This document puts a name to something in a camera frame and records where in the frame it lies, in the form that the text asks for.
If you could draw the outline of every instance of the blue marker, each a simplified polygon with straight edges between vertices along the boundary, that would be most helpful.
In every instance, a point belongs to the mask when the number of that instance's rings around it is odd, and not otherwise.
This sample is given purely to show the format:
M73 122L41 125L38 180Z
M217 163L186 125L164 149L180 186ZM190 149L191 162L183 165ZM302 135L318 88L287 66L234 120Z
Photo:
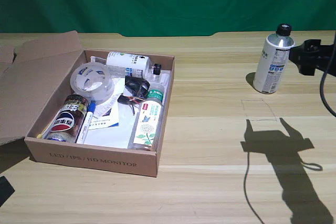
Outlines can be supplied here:
M82 125L82 129L79 132L78 138L77 138L77 144L83 144L85 142L86 135L89 131L89 126L93 117L94 110L96 109L96 104L94 102L91 102L88 107L88 112L86 113L85 120Z

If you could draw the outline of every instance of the black cap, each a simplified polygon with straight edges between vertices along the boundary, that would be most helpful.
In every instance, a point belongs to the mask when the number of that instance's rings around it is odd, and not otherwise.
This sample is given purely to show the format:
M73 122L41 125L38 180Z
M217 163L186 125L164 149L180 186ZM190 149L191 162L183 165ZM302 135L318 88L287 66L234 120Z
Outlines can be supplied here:
M276 33L281 36L289 36L292 31L292 26L289 24L280 24Z
M161 73L161 64L154 64L154 67L153 67L153 74L159 76Z

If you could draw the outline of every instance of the pepsi can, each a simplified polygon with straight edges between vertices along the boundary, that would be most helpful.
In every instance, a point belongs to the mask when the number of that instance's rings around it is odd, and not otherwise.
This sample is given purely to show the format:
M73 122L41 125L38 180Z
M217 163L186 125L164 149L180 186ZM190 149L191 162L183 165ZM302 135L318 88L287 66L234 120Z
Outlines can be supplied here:
M75 143L83 124L89 101L78 94L69 95L46 139Z

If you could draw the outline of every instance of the white paper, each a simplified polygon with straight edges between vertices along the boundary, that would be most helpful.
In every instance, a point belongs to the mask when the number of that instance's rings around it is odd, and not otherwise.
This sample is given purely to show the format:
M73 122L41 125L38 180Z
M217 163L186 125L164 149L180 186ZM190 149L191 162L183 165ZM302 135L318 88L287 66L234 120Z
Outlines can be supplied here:
M124 91L125 87L125 78L113 78L114 83L114 91L112 96L104 103L96 106L95 112L93 113L93 117L99 119L101 116L106 114L112 106L118 100L120 94Z
M98 119L92 118L89 130L115 127L119 125L119 110L118 103L114 103L112 108L109 109L103 116Z
M119 107L119 126L90 130L86 136L85 144L114 148L128 147L138 110L135 108L135 115L133 115L129 105L121 103L117 103L117 105Z

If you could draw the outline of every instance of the product label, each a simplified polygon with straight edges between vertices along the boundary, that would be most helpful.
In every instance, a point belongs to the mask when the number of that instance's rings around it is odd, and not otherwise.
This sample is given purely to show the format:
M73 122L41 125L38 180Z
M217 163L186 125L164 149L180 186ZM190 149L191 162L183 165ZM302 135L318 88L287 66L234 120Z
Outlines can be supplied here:
M75 124L75 119L69 112L62 112L54 122L51 132L67 131Z
M288 62L291 47L277 48L265 42L254 78L254 87L262 93L274 93Z
M162 102L163 93L160 90L152 89L148 92L148 95L147 95L147 98L150 98L150 97L157 98Z
M109 52L106 64L113 75L124 75L143 78L149 58L123 52Z
M71 112L75 112L75 111L80 111L82 114L86 114L87 112L87 108L85 107L84 104L82 103L66 103L63 105L61 111L71 111Z
M134 144L152 146L162 106L155 101L141 104L139 120L135 131Z

